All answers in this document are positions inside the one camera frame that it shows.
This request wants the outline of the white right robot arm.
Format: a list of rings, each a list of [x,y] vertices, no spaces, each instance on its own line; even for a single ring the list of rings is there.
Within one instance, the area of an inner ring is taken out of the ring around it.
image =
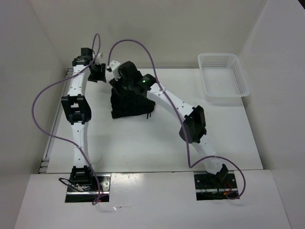
[[[113,73],[112,117],[121,118],[150,115],[158,104],[177,117],[181,124],[180,138],[187,146],[193,146],[203,155],[204,166],[210,174],[213,187],[221,187],[226,181],[228,168],[219,162],[216,150],[207,136],[204,109],[191,106],[169,92],[158,80],[157,75],[143,75],[131,61],[111,61],[108,70]]]

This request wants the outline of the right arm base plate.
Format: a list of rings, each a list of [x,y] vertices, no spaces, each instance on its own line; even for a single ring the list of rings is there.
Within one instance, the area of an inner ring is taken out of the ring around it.
[[[237,198],[239,191],[234,173],[228,173],[222,182],[206,172],[194,173],[196,200],[223,200]]]

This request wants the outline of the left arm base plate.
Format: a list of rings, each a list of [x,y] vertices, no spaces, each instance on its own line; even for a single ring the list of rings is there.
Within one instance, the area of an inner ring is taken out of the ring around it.
[[[111,174],[97,174],[100,188],[95,177],[91,184],[72,184],[72,178],[61,178],[67,185],[65,203],[107,203],[110,200]]]

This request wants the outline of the black shorts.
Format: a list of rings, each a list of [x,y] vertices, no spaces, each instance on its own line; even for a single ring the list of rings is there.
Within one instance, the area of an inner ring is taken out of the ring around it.
[[[112,79],[111,115],[113,119],[147,114],[147,118],[155,109],[155,102],[133,91],[124,90],[118,81]]]

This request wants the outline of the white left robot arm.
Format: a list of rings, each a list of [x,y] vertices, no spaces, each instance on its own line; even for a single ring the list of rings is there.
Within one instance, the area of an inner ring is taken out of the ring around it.
[[[70,87],[61,97],[66,120],[71,125],[74,147],[73,167],[69,182],[74,189],[98,189],[99,179],[92,171],[88,153],[88,126],[92,111],[85,98],[87,82],[105,80],[105,64],[100,63],[100,54],[92,48],[81,48],[81,54],[72,61],[73,74]]]

